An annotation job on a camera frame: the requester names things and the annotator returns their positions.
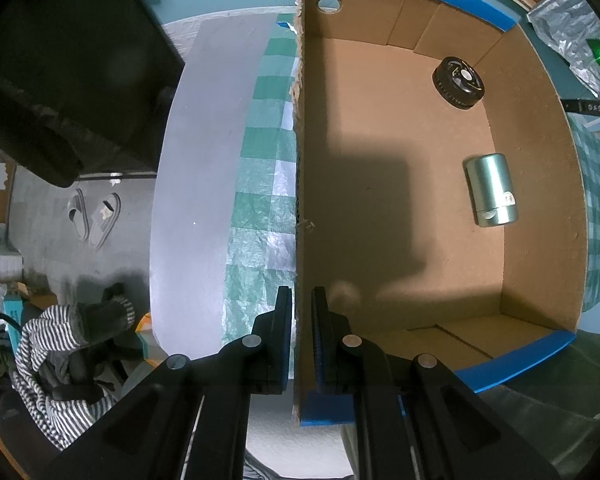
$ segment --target round hole in cardboard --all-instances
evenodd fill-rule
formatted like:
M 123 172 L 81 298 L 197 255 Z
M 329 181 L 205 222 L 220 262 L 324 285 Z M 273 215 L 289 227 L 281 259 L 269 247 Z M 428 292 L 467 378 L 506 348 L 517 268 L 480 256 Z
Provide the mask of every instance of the round hole in cardboard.
M 318 0 L 318 9 L 325 14 L 334 14 L 340 10 L 340 0 Z

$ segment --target metal screw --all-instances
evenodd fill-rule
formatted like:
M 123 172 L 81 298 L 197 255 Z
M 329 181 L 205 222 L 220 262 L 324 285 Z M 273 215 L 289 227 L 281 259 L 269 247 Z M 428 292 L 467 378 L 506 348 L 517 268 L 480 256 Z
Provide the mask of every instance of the metal screw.
M 357 348 L 362 345 L 362 338 L 355 334 L 349 334 L 342 338 L 342 344 L 349 348 Z
M 187 364 L 187 356 L 182 354 L 174 354 L 167 358 L 167 366 L 171 370 L 180 370 L 185 364 Z
M 431 354 L 420 354 L 418 356 L 418 364 L 423 368 L 433 368 L 438 364 L 438 360 Z
M 242 344 L 247 348 L 256 348 L 262 343 L 262 338 L 257 334 L 249 334 L 242 338 Z

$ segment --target white label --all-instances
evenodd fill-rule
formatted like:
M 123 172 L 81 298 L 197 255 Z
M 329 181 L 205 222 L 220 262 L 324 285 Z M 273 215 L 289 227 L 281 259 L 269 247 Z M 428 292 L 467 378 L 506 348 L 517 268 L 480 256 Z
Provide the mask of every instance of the white label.
M 516 199 L 513 197 L 513 193 L 510 191 L 505 191 L 502 194 L 502 199 L 504 200 L 505 205 L 516 205 Z

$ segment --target gray floor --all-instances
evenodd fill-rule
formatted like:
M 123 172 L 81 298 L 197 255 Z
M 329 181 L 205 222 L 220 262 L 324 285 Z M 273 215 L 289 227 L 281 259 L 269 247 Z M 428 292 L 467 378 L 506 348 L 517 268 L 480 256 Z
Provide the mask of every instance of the gray floor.
M 122 208 L 97 251 L 78 240 L 66 206 L 74 187 L 51 186 L 24 168 L 16 170 L 8 224 L 9 243 L 23 256 L 29 285 L 48 285 L 60 303 L 94 303 L 115 282 L 139 310 L 149 308 L 149 234 L 155 180 L 79 182 L 88 216 L 109 193 Z

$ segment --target green can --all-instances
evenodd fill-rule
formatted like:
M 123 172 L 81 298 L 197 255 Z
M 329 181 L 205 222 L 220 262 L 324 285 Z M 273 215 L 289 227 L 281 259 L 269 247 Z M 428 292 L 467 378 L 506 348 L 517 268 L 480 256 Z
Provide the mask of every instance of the green can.
M 478 225 L 494 227 L 515 222 L 518 207 L 505 156 L 502 153 L 477 156 L 466 161 L 464 166 Z

